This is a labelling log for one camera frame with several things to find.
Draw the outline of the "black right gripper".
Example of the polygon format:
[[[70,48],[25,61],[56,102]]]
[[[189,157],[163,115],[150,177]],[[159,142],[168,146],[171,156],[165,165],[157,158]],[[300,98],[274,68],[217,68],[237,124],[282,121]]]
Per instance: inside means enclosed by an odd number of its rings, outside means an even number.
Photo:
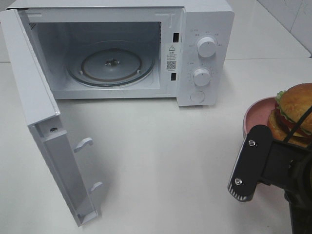
[[[256,183],[274,185],[291,193],[312,191],[312,151],[282,141],[256,141]]]

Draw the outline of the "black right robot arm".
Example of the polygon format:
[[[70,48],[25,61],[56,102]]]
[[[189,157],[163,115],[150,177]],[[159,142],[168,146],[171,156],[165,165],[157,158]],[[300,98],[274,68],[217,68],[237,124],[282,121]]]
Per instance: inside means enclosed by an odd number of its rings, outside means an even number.
[[[312,151],[274,140],[260,182],[284,190],[293,234],[312,232]]]

